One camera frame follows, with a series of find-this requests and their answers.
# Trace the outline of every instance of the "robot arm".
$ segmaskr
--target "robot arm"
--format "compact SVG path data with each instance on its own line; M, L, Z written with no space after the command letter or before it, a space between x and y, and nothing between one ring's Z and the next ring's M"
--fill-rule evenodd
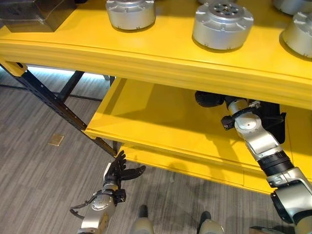
M235 127L266 174L269 185L277 188L271 198L279 216L287 223L294 223L297 234L312 234L312 185L262 126L254 111L260 102L249 105L244 98L199 91L195 97L204 107L220 105L225 100L231 116L224 117L222 124L226 130Z
M126 192L124 189L121 189L121 181L137 178L145 171L145 166L125 170L125 157L124 151L121 151L115 161L108 164L104 173L102 190L94 193L85 203L70 208L70 212L73 215L82 219L78 234L104 233L117 204L126 200ZM75 211L89 204L91 204L91 208L85 217Z

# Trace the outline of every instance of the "yellow shelf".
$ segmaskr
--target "yellow shelf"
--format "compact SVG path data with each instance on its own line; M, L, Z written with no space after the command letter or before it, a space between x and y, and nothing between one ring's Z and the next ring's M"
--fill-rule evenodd
M225 166L182 158L168 153L159 153L131 144L123 144L120 150L126 152L126 158L129 161L260 193L269 194L273 191L266 182L263 173L245 172L240 169L227 168Z
M255 25L245 44L230 53L193 42L196 0L156 1L155 24L137 33L113 29L105 1L89 0L54 33L10 33L3 27L0 57L312 109L312 63L279 42L291 17L271 0L238 4L252 12Z
M220 123L225 105L200 107L188 89L116 79L85 133L169 153L189 160L261 172L234 129ZM312 111L281 106L287 112L288 156L312 178Z

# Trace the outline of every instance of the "black metal frame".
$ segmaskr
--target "black metal frame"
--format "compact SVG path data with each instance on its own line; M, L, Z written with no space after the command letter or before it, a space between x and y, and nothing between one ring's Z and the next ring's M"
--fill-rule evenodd
M33 93L37 98L49 106L54 112L60 115L64 120L73 125L76 129L85 130L87 124L85 124L78 116L75 115L64 103L70 92L74 89L79 79L83 75L83 72L75 72L74 78L70 78L69 82L64 86L63 92L60 94L61 98L54 95L43 83L41 83L30 71L26 71L21 77L16 77L10 74L14 79L23 84L25 88ZM96 137L95 139L89 138L109 155L115 157L117 155L116 143L113 142L114 149L110 147L103 139Z

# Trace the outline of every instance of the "light strip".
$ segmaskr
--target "light strip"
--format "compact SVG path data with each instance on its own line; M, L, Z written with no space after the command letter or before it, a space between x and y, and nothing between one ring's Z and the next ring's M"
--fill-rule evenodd
M69 71L69 70L61 70L61 69L56 69L56 68L45 68L45 67L32 67L32 66L28 66L28 70L31 72L58 73L58 74L63 74L67 76L71 76L74 73L74 71ZM104 79L103 75L93 74L93 73L84 73L83 76L85 78Z

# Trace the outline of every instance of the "shelf leg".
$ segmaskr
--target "shelf leg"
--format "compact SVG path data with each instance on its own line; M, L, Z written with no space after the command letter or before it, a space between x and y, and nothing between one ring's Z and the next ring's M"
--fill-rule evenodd
M55 96L44 84L42 84L30 71L25 68L25 65L20 63L15 63L15 65L11 64L9 69L6 69L5 64L1 63L1 67L3 67L14 79L23 84L25 88L34 94L37 98L39 98L42 102L44 102L47 106L49 106L54 112L60 115L64 120L73 125L76 129L81 132L86 129L87 125L80 119L78 116L72 112L63 101L61 101L57 96ZM10 73L9 71L14 69L18 70L20 67L25 72L14 72ZM91 139L95 144L105 150L109 155L115 157L117 155L117 151L115 151L112 147L110 147L103 139L97 137L95 139Z

